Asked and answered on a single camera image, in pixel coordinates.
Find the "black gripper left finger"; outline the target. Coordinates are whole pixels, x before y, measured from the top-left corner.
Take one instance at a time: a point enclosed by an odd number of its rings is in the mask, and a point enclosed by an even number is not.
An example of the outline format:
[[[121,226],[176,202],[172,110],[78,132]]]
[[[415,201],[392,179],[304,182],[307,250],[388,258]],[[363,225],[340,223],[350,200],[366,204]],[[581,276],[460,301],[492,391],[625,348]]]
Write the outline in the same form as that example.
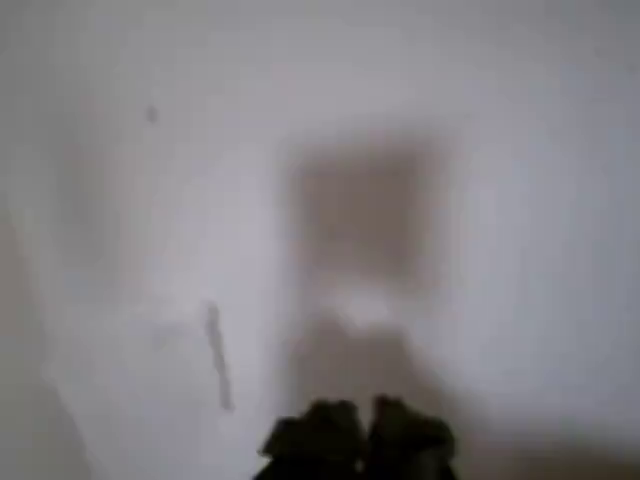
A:
[[[357,406],[316,400],[298,416],[279,418],[259,454],[258,479],[361,479],[366,450]]]

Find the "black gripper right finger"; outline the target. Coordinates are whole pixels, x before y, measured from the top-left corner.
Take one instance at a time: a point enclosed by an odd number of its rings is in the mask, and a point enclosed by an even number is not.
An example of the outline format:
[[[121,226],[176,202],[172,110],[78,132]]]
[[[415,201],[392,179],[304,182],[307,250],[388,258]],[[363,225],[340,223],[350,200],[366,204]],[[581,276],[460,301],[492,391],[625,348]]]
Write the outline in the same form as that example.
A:
[[[367,436],[369,479],[454,479],[456,441],[449,425],[399,397],[377,396]]]

